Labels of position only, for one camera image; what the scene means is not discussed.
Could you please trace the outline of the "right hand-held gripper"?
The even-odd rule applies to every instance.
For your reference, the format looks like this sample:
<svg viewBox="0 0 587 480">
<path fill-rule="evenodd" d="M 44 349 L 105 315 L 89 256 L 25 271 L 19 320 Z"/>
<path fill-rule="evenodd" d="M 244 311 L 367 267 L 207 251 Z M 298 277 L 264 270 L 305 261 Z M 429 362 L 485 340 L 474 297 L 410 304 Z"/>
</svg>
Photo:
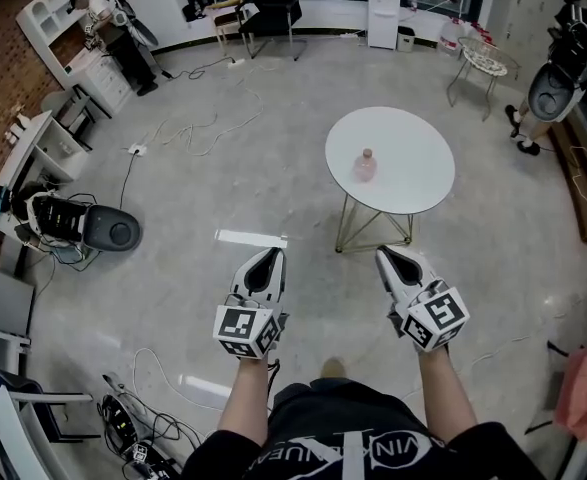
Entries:
<svg viewBox="0 0 587 480">
<path fill-rule="evenodd" d="M 382 245 L 375 252 L 375 262 L 384 290 L 390 297 L 387 317 L 396 334 L 408 337 L 419 352 L 446 347 L 470 318 L 458 290 L 437 278 L 423 256 L 403 246 Z M 394 287 L 425 285 L 407 306 L 396 302 Z"/>
</svg>

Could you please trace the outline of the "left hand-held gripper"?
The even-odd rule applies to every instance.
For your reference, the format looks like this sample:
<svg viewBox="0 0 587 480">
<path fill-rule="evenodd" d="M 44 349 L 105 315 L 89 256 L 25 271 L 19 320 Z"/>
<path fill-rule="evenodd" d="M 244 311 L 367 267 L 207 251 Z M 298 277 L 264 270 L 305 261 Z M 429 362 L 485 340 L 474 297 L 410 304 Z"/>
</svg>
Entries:
<svg viewBox="0 0 587 480">
<path fill-rule="evenodd" d="M 236 271 L 231 291 L 216 309 L 213 338 L 239 359 L 263 359 L 277 347 L 289 314 L 281 301 L 286 284 L 286 255 L 267 248 Z"/>
</svg>

